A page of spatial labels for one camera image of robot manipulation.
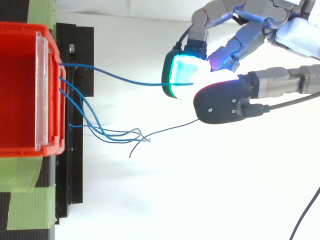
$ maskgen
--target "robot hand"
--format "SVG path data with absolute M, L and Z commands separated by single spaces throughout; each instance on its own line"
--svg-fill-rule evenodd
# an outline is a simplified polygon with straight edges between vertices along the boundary
M 267 39 L 274 45 L 320 59 L 320 1 L 317 0 L 213 0 L 193 14 L 185 50 L 205 57 L 208 28 L 237 14 L 239 24 L 249 22 L 207 60 L 214 71 L 235 72 L 239 60 Z
M 231 18 L 246 25 L 226 46 L 207 58 L 208 29 Z M 195 66 L 204 64 L 197 61 L 207 63 L 213 74 L 219 70 L 235 72 L 239 61 L 259 48 L 265 39 L 305 57 L 320 59 L 320 0 L 213 0 L 193 14 L 187 34 L 184 50 L 180 39 L 166 57 L 163 83 L 190 82 L 187 78 L 192 68 L 193 72 L 199 72 Z M 237 122 L 320 97 L 320 65 L 288 70 L 275 67 L 235 77 L 237 81 L 213 82 L 197 92 L 193 104 L 202 122 Z M 163 87 L 163 90 L 177 98 L 173 87 Z M 250 104 L 250 99 L 280 97 L 294 92 L 312 95 L 274 107 Z

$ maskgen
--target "black cable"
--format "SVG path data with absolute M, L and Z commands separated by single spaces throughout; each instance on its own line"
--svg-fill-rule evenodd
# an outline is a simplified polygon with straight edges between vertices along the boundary
M 306 207 L 306 209 L 304 210 L 304 212 L 302 213 L 301 217 L 299 218 L 298 222 L 296 223 L 294 230 L 291 234 L 291 237 L 289 240 L 293 240 L 295 237 L 295 234 L 298 230 L 299 225 L 301 224 L 302 220 L 304 219 L 305 215 L 307 214 L 307 212 L 309 211 L 309 209 L 311 208 L 311 206 L 314 204 L 314 202 L 316 201 L 316 199 L 318 198 L 318 196 L 320 195 L 320 187 L 318 189 L 318 191 L 315 193 L 314 197 L 311 199 L 310 203 L 308 204 L 308 206 Z
M 172 129 L 182 128 L 182 127 L 188 126 L 188 125 L 190 125 L 190 124 L 193 124 L 193 123 L 195 123 L 195 122 L 197 122 L 197 121 L 199 121 L 199 119 L 194 120 L 194 121 L 189 122 L 189 123 L 184 124 L 184 125 L 175 126 L 175 127 L 170 127 L 170 128 L 167 128 L 167 129 L 165 129 L 165 130 L 161 130 L 161 131 L 156 131 L 156 132 L 154 132 L 154 133 L 151 133 L 151 134 L 149 134 L 149 135 L 145 136 L 145 138 L 150 137 L 151 135 L 159 134 L 159 133 L 163 133 L 163 132 L 165 132 L 165 131 L 169 131 L 169 130 L 172 130 Z M 139 145 L 139 143 L 140 143 L 140 142 L 138 142 L 138 143 L 134 146 L 134 148 L 131 150 L 130 155 L 129 155 L 129 158 L 131 158 L 132 153 L 133 153 L 133 152 L 134 152 L 134 150 L 137 148 L 137 146 Z
M 181 51 L 182 50 L 182 42 L 184 41 L 184 39 L 187 37 L 188 33 L 189 33 L 189 29 L 191 28 L 188 27 L 187 30 L 185 30 L 185 32 L 182 34 L 182 36 L 180 37 L 179 41 L 176 42 L 175 46 L 173 47 L 172 50 L 174 51 Z
M 184 32 L 184 33 L 182 34 L 182 36 L 180 37 L 178 43 L 181 43 L 181 44 L 182 44 L 182 42 L 185 40 L 186 36 L 188 35 L 190 28 L 191 28 L 191 26 L 188 27 L 187 30 L 185 30 L 185 32 Z
M 292 101 L 287 101 L 287 102 L 280 103 L 280 104 L 277 104 L 277 105 L 269 106 L 269 110 L 272 111 L 272 110 L 276 110 L 276 109 L 286 108 L 286 107 L 289 107 L 289 106 L 292 106 L 292 105 L 296 105 L 296 104 L 300 104 L 300 103 L 304 103 L 306 101 L 309 101 L 309 100 L 312 100 L 312 99 L 316 99 L 316 98 L 319 98 L 319 97 L 320 97 L 320 92 L 317 92 L 317 93 L 311 94 L 309 96 L 301 97 L 301 98 L 298 98 L 298 99 L 295 99 L 295 100 L 292 100 Z

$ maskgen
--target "robotic finger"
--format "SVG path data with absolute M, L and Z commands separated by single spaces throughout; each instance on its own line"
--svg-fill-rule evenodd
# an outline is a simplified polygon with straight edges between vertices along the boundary
M 225 124 L 273 110 L 268 105 L 250 104 L 250 99 L 276 98 L 284 93 L 317 94 L 315 97 L 320 97 L 319 92 L 320 64 L 288 70 L 274 67 L 204 87 L 195 95 L 193 105 L 202 122 Z

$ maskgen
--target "masking tape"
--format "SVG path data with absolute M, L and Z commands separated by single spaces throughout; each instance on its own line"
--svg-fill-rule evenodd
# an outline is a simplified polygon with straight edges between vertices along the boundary
M 0 193 L 32 192 L 42 161 L 42 157 L 0 158 Z
M 7 230 L 50 229 L 57 221 L 56 185 L 11 194 Z

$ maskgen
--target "gray robot arm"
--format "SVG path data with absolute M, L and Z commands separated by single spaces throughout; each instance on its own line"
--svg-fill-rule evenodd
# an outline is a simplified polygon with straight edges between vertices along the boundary
M 220 47 L 207 58 L 214 71 L 229 69 L 235 72 L 239 61 L 259 48 L 265 39 L 288 49 L 276 41 L 277 30 L 294 18 L 308 19 L 315 2 L 316 0 L 213 0 L 193 14 L 186 49 L 198 52 L 204 58 L 208 29 L 237 14 L 249 23 L 226 46 Z

